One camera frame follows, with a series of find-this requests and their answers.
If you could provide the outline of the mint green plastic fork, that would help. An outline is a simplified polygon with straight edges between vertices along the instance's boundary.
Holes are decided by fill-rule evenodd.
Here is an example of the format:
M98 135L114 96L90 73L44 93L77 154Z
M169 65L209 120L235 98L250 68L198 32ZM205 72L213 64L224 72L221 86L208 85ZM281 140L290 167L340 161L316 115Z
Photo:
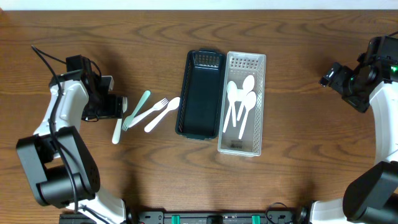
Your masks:
M142 108L142 106L147 101L147 99L150 97L150 95L151 95L151 91L150 90L146 90L143 93L143 95L141 96L141 99L137 103L137 105L134 108L133 112L129 116L127 116L126 119L124 120L123 125L122 125L122 130L123 131L126 131L128 129L128 127L132 123L134 117L136 116L138 111Z

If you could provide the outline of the white plastic fork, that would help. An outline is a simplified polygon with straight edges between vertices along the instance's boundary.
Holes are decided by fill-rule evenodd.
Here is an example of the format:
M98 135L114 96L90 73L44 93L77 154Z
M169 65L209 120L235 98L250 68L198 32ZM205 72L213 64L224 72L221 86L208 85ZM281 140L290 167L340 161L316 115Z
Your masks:
M148 109L147 111L141 113L140 115L136 116L131 124L128 126L128 128L131 128L133 126L135 126L138 122L140 122L141 120L143 120L146 116L148 116L149 114L151 114L154 111L158 111L160 109L162 109L165 105L167 105L168 103L168 99L163 98L162 100L158 101L152 108Z
M122 104L122 114L124 114L127 111L127 106L128 106L128 101L127 101L127 98L124 96L123 104ZM120 141L122 121L123 121L123 116L117 120L115 129L114 129L114 133L113 133L113 137L112 137L113 144L118 144Z

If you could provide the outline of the white thick-handled spoon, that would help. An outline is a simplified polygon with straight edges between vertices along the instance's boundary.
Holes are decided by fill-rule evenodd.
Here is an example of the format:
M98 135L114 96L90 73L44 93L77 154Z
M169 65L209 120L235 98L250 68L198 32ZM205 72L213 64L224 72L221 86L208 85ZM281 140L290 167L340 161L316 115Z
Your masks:
M147 124L144 128L144 131L146 133L151 132L156 125L161 121L161 119L169 112L172 110L176 110L179 107L180 104L180 97L175 97L172 99L170 102L168 102L166 109L161 112L156 118L154 118L149 124Z

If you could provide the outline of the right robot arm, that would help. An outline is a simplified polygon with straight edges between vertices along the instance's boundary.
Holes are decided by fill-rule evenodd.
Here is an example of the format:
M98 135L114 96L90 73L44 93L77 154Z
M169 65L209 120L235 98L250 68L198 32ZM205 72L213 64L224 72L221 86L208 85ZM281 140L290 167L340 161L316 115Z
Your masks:
M299 223L397 223L397 37L374 37L350 69L335 62L319 83L357 111L372 109L374 166L347 187L343 198L314 201Z

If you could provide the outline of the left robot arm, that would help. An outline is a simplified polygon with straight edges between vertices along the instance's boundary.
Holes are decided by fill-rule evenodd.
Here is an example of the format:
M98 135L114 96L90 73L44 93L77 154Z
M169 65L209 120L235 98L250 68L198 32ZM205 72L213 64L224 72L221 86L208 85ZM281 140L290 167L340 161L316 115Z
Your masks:
M127 223L121 198L101 186L98 167L83 142L82 121L119 119L122 97L111 93L114 79L95 73L90 59L66 59L67 71L49 83L51 99L32 136L16 151L38 204L76 210L95 223Z

